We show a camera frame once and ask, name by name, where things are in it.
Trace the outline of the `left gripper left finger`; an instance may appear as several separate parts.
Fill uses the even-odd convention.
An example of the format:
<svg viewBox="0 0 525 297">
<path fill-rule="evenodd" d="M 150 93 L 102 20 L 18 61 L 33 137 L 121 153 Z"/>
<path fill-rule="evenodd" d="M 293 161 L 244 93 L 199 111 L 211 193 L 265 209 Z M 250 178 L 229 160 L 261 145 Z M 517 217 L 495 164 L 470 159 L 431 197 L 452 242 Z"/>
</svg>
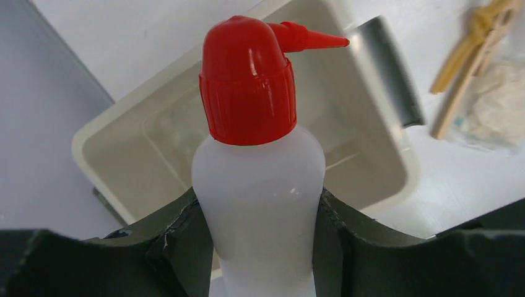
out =
<svg viewBox="0 0 525 297">
<path fill-rule="evenodd" d="M 1 231 L 2 296 L 207 296 L 213 243 L 193 190 L 104 238 Z"/>
</svg>

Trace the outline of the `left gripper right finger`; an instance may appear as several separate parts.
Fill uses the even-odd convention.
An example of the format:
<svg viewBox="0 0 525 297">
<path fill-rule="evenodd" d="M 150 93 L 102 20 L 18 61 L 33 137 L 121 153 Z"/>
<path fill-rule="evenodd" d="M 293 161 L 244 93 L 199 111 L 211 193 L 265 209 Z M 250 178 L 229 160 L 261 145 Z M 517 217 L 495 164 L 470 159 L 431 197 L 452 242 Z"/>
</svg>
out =
<svg viewBox="0 0 525 297">
<path fill-rule="evenodd" d="M 313 274 L 318 296 L 523 296 L 524 201 L 421 239 L 324 189 Z"/>
</svg>

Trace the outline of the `beige plastic bin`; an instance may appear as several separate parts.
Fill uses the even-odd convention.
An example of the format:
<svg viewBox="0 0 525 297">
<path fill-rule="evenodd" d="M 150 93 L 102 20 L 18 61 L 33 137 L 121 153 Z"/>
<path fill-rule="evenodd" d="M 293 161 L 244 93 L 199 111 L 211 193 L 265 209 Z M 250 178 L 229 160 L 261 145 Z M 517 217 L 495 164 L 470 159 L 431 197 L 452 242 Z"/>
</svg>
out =
<svg viewBox="0 0 525 297">
<path fill-rule="evenodd" d="M 365 212 L 406 199 L 419 169 L 404 129 L 422 117 L 367 28 L 346 1 L 263 1 L 83 127 L 74 158 L 129 224 L 113 244 L 199 200 L 227 274 L 298 278 L 322 188 Z"/>
</svg>

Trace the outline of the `bag of white powder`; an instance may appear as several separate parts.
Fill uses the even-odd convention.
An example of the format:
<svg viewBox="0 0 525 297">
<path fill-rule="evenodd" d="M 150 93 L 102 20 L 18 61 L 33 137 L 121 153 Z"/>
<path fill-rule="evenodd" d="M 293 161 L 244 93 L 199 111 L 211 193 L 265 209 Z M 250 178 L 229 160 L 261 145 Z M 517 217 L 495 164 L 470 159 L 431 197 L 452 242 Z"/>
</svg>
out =
<svg viewBox="0 0 525 297">
<path fill-rule="evenodd" d="M 524 63 L 500 59 L 476 77 L 447 133 L 448 142 L 513 155 L 524 147 Z"/>
</svg>

